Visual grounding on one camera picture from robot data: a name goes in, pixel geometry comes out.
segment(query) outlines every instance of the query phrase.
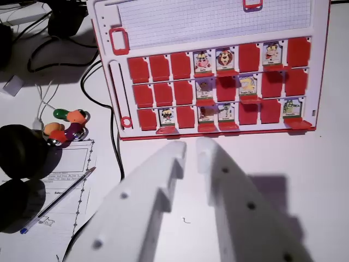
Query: cartoon character picture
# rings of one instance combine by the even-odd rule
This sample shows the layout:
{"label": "cartoon character picture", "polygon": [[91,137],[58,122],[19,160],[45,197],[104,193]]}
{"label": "cartoon character picture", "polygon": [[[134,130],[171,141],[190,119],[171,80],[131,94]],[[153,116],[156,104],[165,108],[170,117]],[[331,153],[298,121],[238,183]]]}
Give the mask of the cartoon character picture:
{"label": "cartoon character picture", "polygon": [[263,45],[263,65],[280,64],[282,47],[277,42]]}
{"label": "cartoon character picture", "polygon": [[230,103],[218,105],[218,121],[234,121],[234,108]]}
{"label": "cartoon character picture", "polygon": [[212,83],[210,80],[197,80],[195,86],[197,99],[209,99],[213,97]]}
{"label": "cartoon character picture", "polygon": [[234,68],[234,53],[229,49],[216,50],[217,70]]}
{"label": "cartoon character picture", "polygon": [[302,113],[302,102],[298,99],[290,99],[285,101],[282,116],[288,117],[300,117]]}
{"label": "cartoon character picture", "polygon": [[206,51],[194,52],[194,66],[196,73],[210,72],[212,70],[210,56]]}
{"label": "cartoon character picture", "polygon": [[169,108],[159,109],[159,115],[160,115],[160,125],[167,127],[167,126],[174,126],[175,120],[173,119],[173,112]]}
{"label": "cartoon character picture", "polygon": [[240,88],[239,94],[240,96],[251,95],[257,93],[257,79],[253,76],[247,76],[244,78],[240,78]]}
{"label": "cartoon character picture", "polygon": [[214,107],[213,106],[201,106],[200,108],[198,107],[198,121],[199,123],[201,122],[208,122],[212,123],[213,122],[213,117],[214,117]]}

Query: grid paper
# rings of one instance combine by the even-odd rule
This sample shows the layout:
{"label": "grid paper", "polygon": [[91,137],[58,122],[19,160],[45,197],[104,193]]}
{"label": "grid paper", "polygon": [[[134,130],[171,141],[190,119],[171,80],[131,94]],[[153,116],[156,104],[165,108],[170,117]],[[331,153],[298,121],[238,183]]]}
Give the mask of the grid paper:
{"label": "grid paper", "polygon": [[264,0],[245,12],[242,0],[137,0],[118,5],[131,49],[310,26],[311,0]]}

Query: pen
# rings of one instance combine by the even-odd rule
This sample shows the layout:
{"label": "pen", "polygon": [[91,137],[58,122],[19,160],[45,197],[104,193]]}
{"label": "pen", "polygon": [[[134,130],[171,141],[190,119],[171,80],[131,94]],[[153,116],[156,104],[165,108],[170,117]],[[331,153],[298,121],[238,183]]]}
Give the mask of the pen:
{"label": "pen", "polygon": [[25,234],[29,229],[35,225],[41,217],[48,213],[55,205],[57,205],[66,195],[68,195],[80,182],[86,179],[96,167],[92,167],[87,172],[82,175],[78,180],[76,180],[70,187],[68,187],[62,194],[59,195],[54,201],[52,201],[47,207],[44,208],[40,213],[38,213],[32,220],[30,220],[24,228],[21,229],[20,233]]}

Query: red plastic tab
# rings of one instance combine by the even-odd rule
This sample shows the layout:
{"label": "red plastic tab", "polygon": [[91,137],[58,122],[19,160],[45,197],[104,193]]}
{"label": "red plastic tab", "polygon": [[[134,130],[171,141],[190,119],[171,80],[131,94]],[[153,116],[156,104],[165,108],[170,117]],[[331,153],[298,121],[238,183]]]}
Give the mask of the red plastic tab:
{"label": "red plastic tab", "polygon": [[142,131],[157,129],[157,116],[151,109],[138,110],[138,119]]}
{"label": "red plastic tab", "polygon": [[190,106],[179,106],[176,108],[176,110],[179,128],[194,128],[194,110]]}
{"label": "red plastic tab", "polygon": [[306,67],[310,58],[310,42],[307,37],[288,40],[287,63],[290,67]]}
{"label": "red plastic tab", "polygon": [[148,63],[143,57],[128,58],[129,70],[134,84],[149,81]]}
{"label": "red plastic tab", "polygon": [[239,72],[235,71],[234,69],[230,70],[217,70],[217,77],[224,78],[226,76],[234,76],[238,75]]}
{"label": "red plastic tab", "polygon": [[177,134],[178,131],[176,130],[175,126],[172,126],[172,127],[160,127],[155,133],[157,135],[170,135],[170,134]]}
{"label": "red plastic tab", "polygon": [[188,81],[173,82],[173,88],[177,105],[192,104],[192,85]]}
{"label": "red plastic tab", "polygon": [[250,96],[240,96],[240,102],[244,105],[249,104],[259,104],[262,101],[256,94],[252,94]]}
{"label": "red plastic tab", "polygon": [[185,52],[171,54],[171,67],[173,79],[190,78],[190,58]]}
{"label": "red plastic tab", "polygon": [[168,83],[154,84],[154,94],[157,106],[171,106],[173,97],[171,86]]}
{"label": "red plastic tab", "polygon": [[261,123],[271,124],[280,122],[281,104],[277,99],[263,100],[261,103]]}
{"label": "red plastic tab", "polygon": [[262,97],[281,97],[282,74],[280,72],[265,72],[262,74]]}
{"label": "red plastic tab", "polygon": [[291,69],[291,67],[284,67],[283,64],[274,64],[274,65],[265,65],[263,67],[264,71],[272,72],[272,71],[285,71]]}
{"label": "red plastic tab", "polygon": [[194,75],[195,78],[208,78],[210,76],[213,76],[214,74],[212,72],[207,73],[197,73]]}
{"label": "red plastic tab", "polygon": [[285,118],[284,123],[294,130],[311,128],[311,123],[309,123],[306,120],[303,120],[301,117]]}
{"label": "red plastic tab", "polygon": [[239,126],[234,121],[231,122],[218,122],[218,127],[221,131],[237,130]]}
{"label": "red plastic tab", "polygon": [[302,68],[286,72],[285,92],[287,97],[305,95],[308,74]]}
{"label": "red plastic tab", "polygon": [[196,106],[212,106],[215,102],[212,98],[209,99],[198,99],[196,101]]}
{"label": "red plastic tab", "polygon": [[167,81],[170,79],[169,61],[164,55],[150,56],[149,62],[151,64],[151,71],[153,80]]}
{"label": "red plastic tab", "polygon": [[209,133],[209,132],[215,132],[216,126],[214,123],[203,123],[203,124],[198,124],[197,131],[199,133]]}
{"label": "red plastic tab", "polygon": [[133,93],[138,108],[151,108],[153,106],[153,94],[148,85],[133,86]]}
{"label": "red plastic tab", "polygon": [[[124,44],[125,48],[124,49],[116,49],[115,48],[115,42],[113,38],[113,33],[116,32],[122,32],[123,38],[124,38]],[[109,30],[109,36],[110,36],[110,42],[111,42],[111,47],[113,48],[113,53],[116,56],[121,56],[121,55],[127,55],[130,51],[130,45],[129,45],[129,37],[127,35],[127,32],[125,29],[122,27],[115,27]]]}
{"label": "red plastic tab", "polygon": [[258,105],[250,104],[244,105],[239,103],[239,123],[243,124],[257,124]]}
{"label": "red plastic tab", "polygon": [[236,80],[231,76],[216,78],[217,101],[235,101]]}
{"label": "red plastic tab", "polygon": [[260,49],[255,43],[239,45],[239,70],[243,72],[258,71]]}

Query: paper sheet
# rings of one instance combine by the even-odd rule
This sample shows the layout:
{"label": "paper sheet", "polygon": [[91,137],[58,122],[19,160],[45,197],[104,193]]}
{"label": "paper sheet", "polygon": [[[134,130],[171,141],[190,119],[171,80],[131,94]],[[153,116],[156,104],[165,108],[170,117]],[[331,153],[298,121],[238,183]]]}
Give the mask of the paper sheet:
{"label": "paper sheet", "polygon": [[132,49],[310,26],[311,0],[137,0],[118,5]]}
{"label": "paper sheet", "polygon": [[[95,166],[93,146],[93,140],[86,140],[62,149],[59,164],[42,179],[46,190],[43,208]],[[8,180],[4,173],[0,178],[1,184]],[[80,183],[25,235],[0,233],[0,262],[61,262],[71,237],[85,222],[89,188],[88,179]]]}

